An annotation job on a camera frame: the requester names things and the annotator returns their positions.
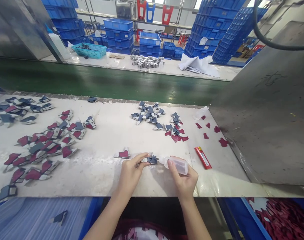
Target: conveyor belt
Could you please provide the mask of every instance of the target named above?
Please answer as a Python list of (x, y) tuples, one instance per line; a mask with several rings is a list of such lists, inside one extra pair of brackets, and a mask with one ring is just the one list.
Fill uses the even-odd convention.
[(229, 82), (0, 58), (8, 90), (208, 105)]

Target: teal basket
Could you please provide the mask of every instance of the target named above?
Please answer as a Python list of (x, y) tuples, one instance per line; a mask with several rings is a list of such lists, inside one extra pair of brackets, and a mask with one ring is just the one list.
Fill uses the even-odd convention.
[(95, 45), (90, 43), (83, 43), (85, 45), (88, 45), (91, 50), (83, 49), (83, 48), (77, 48), (79, 46), (82, 46), (82, 43), (73, 45), (71, 48), (77, 53), (79, 56), (88, 56), (89, 58), (101, 58), (104, 55), (106, 55), (106, 47), (101, 45)]

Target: plastic squeeze bottle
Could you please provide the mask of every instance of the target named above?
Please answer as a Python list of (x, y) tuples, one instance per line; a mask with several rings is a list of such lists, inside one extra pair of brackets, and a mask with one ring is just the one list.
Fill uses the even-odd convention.
[(176, 169), (178, 170), (178, 173), (181, 173), (183, 175), (187, 175), (189, 171), (188, 163), (184, 160), (180, 160), (174, 157), (161, 157), (159, 159), (159, 163), (162, 163), (167, 169), (169, 169), (168, 166), (168, 160), (172, 160), (174, 162), (174, 165)]
[(65, 48), (65, 46), (64, 46), (61, 38), (59, 37), (59, 35), (56, 35), (55, 33), (53, 33), (53, 31), (48, 26), (46, 26), (46, 29), (47, 29), (48, 34), (49, 34), (50, 38), (52, 39), (54, 45), (56, 46), (56, 48), (61, 53), (63, 59), (64, 60), (69, 59), (70, 58), (70, 53)]

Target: red lighter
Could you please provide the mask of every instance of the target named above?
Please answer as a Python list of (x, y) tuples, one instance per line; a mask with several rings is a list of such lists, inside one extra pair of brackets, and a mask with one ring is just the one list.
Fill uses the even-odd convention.
[(210, 169), (212, 168), (211, 167), (211, 164), (209, 163), (208, 159), (206, 158), (203, 150), (201, 147), (196, 147), (194, 148), (196, 150), (196, 153), (199, 155), (199, 158), (204, 166), (205, 169)]

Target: hand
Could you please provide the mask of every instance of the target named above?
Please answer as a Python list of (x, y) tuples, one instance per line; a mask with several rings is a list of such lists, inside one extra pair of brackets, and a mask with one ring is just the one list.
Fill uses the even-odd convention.
[(189, 170), (187, 175), (181, 175), (178, 173), (178, 170), (175, 167), (173, 161), (168, 160), (168, 167), (172, 173), (176, 192), (181, 204), (183, 202), (189, 201), (193, 199), (193, 192), (196, 186), (196, 182), (198, 181), (199, 175), (198, 173), (189, 165)]
[(149, 153), (141, 153), (131, 160), (123, 161), (117, 188), (118, 193), (123, 197), (128, 197), (130, 199), (132, 196), (139, 183), (143, 168), (150, 165), (149, 162), (141, 162), (143, 158), (148, 157), (148, 155)]

